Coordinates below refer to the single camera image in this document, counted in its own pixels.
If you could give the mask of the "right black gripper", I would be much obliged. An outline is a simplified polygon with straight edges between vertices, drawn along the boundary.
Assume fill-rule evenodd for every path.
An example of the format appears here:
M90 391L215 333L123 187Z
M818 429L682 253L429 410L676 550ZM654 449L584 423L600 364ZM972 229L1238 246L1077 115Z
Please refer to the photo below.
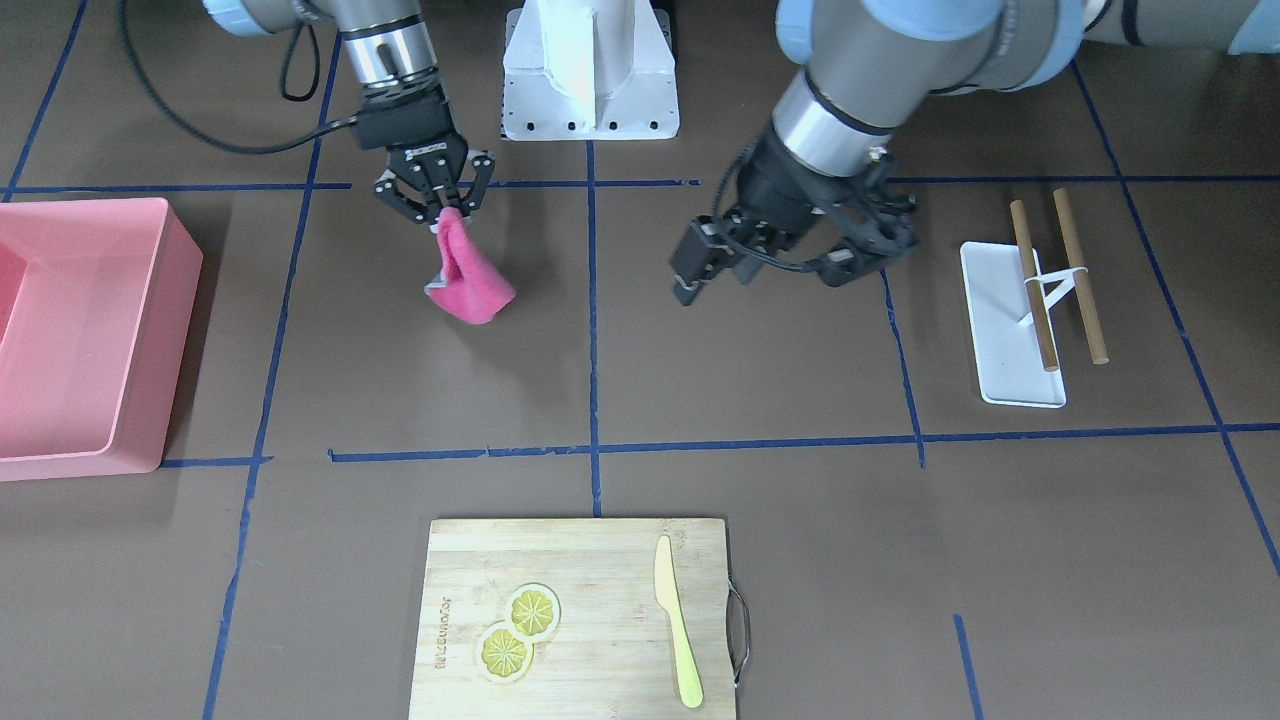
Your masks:
M410 160L406 154L420 149L444 154L452 184L460 181L462 169L470 173L466 181L460 181L462 193L456 204L463 218L483 206L497 160L489 151L468 151L454 126L442 81L365 87L355 133L362 149L387 150L387 169L374 181L374 196L408 222L435 227L442 211L434 190L419 187L421 182L412 173L397 172Z

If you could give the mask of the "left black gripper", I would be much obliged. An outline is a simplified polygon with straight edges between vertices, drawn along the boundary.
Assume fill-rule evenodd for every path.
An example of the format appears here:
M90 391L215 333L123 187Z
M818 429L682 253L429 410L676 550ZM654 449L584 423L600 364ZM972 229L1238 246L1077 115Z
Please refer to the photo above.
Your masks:
M723 270L741 284L763 266L819 275L826 258L792 263L780 254L794 249L815 224L815 205L795 183L797 165L780 147L759 140L744 149L722 176L712 209L690 220L669 264L672 292L685 307Z

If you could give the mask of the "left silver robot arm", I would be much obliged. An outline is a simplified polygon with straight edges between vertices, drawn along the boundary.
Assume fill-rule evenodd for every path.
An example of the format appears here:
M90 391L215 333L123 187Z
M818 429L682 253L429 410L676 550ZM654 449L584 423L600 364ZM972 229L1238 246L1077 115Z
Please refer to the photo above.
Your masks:
M782 1L776 33L797 73L724 173L733 204L694 219L669 260L682 305L727 269L840 287L910 254L916 204L890 190L888 145L925 99L1042 85L1085 41L1275 54L1277 4Z

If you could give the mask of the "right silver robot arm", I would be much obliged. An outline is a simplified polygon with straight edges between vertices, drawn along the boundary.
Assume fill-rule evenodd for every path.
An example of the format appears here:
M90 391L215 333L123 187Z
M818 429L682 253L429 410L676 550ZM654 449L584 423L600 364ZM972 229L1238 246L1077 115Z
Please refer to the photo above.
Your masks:
M417 1L206 1L227 32L276 35L333 23L362 87L358 111L335 128L387 152L372 192L415 224L436 227L445 209L467 218L484 200L495 159L458 132L436 53Z

